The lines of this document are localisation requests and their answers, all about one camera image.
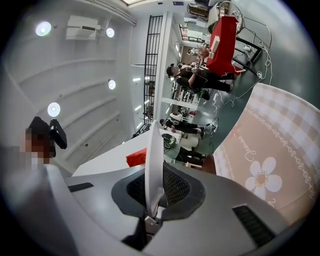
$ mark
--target woman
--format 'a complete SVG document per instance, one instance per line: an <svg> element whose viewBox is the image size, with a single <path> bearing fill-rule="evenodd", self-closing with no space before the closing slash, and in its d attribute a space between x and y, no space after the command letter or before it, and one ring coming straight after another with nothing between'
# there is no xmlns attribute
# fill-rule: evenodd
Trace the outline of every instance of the woman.
<svg viewBox="0 0 320 256"><path fill-rule="evenodd" d="M178 67L171 64L166 69L169 77L174 77L175 81L184 87L191 89L210 88L229 93L234 87L232 84L227 84L218 80L234 80L236 76L233 73L228 73L224 76L218 76L209 69L199 69L195 66L185 67L179 70Z"/></svg>
<svg viewBox="0 0 320 256"><path fill-rule="evenodd" d="M173 137L170 134L163 134L162 137L164 142L167 142L166 144L170 145L170 146L163 147L164 154L167 158L170 158L171 160L175 159L180 162L190 163L198 166L203 165L204 159L206 158L204 154L200 154L195 151L189 151L184 147L178 145L176 143L175 137Z"/></svg>

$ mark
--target metal railing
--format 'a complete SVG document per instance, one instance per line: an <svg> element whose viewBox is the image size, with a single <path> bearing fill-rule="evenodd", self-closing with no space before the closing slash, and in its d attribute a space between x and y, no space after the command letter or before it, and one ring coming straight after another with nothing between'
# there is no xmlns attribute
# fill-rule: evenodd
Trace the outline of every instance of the metal railing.
<svg viewBox="0 0 320 256"><path fill-rule="evenodd" d="M154 120L154 103L158 51L163 16L150 16L145 46L143 106L144 124L151 126Z"/></svg>

